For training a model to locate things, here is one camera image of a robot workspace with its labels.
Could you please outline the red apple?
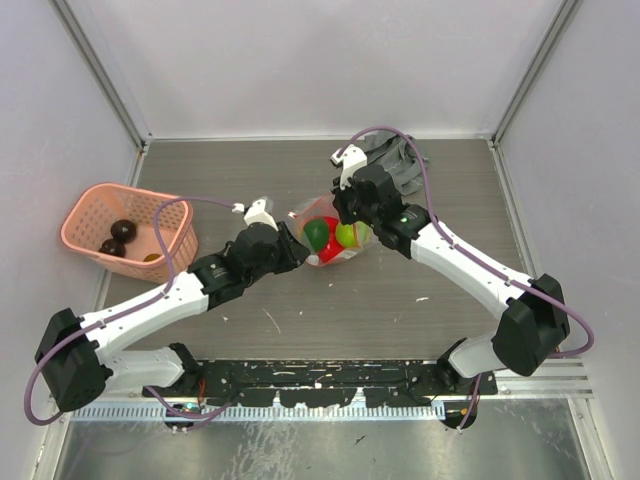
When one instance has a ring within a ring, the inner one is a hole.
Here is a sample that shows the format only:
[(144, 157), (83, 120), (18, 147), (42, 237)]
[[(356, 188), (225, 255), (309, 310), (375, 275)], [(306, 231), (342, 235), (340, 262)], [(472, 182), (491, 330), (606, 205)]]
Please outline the red apple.
[(328, 226), (329, 238), (326, 245), (317, 253), (317, 255), (322, 264), (329, 264), (345, 250), (345, 247), (340, 244), (336, 237), (336, 228), (339, 224), (339, 220), (329, 216), (324, 216), (323, 220)]

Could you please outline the pink plastic basket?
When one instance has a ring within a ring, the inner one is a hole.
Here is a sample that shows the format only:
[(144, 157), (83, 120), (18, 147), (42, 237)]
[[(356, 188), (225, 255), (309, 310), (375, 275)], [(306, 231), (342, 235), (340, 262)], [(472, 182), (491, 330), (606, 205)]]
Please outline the pink plastic basket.
[[(199, 247), (192, 223), (194, 208), (189, 202), (158, 209), (171, 198), (169, 194), (116, 183), (94, 185), (83, 193), (66, 217), (61, 240), (70, 250), (112, 273), (164, 283), (168, 280), (168, 266), (159, 242), (165, 243), (177, 273), (195, 259)], [(112, 237), (111, 225), (121, 219), (137, 225), (136, 239), (125, 244), (126, 256), (118, 258), (99, 253), (101, 244)], [(162, 257), (152, 262), (142, 261), (152, 253)]]

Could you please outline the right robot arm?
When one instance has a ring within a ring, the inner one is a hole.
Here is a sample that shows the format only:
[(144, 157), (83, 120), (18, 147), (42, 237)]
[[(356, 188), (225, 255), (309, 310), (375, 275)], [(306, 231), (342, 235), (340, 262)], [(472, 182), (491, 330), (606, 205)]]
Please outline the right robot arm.
[(371, 227), (385, 247), (444, 275), (497, 320), (494, 332), (463, 338), (438, 358), (438, 381), (447, 392), (462, 393), (474, 377), (496, 370), (530, 376), (568, 337), (556, 279), (532, 279), (480, 252), (426, 208), (405, 202), (382, 167), (345, 168), (332, 193), (343, 222)]

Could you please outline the dark green fruit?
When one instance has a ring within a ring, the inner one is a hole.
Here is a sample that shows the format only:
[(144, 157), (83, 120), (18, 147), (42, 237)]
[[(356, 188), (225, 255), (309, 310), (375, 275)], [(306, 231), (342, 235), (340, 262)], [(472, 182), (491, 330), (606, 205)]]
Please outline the dark green fruit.
[(323, 217), (316, 217), (307, 221), (303, 227), (303, 233), (316, 253), (326, 245), (329, 238), (328, 226)]

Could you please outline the clear zip top bag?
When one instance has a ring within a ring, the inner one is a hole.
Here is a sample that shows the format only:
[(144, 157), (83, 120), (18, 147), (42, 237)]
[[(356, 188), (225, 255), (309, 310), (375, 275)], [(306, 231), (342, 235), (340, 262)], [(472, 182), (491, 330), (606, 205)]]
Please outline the clear zip top bag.
[(288, 213), (294, 237), (310, 250), (306, 262), (326, 267), (346, 262), (372, 242), (372, 229), (363, 222), (345, 224), (333, 205), (331, 194), (307, 200)]

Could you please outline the green lime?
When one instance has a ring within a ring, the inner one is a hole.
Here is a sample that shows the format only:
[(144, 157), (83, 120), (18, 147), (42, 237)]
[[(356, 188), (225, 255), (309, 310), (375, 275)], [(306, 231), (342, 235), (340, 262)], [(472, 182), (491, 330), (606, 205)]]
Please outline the green lime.
[(335, 238), (345, 249), (362, 249), (371, 239), (371, 228), (363, 222), (343, 224), (339, 222), (335, 228)]

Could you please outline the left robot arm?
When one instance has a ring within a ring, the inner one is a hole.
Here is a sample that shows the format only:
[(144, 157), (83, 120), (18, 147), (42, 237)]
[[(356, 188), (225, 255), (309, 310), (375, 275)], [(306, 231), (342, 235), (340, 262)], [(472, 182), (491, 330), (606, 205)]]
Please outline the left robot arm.
[(77, 316), (61, 310), (49, 320), (28, 383), (44, 378), (62, 413), (107, 392), (146, 386), (191, 395), (200, 384), (200, 366), (185, 346), (132, 351), (130, 345), (241, 297), (265, 275), (300, 267), (309, 254), (285, 223), (253, 223), (171, 282), (101, 311)]

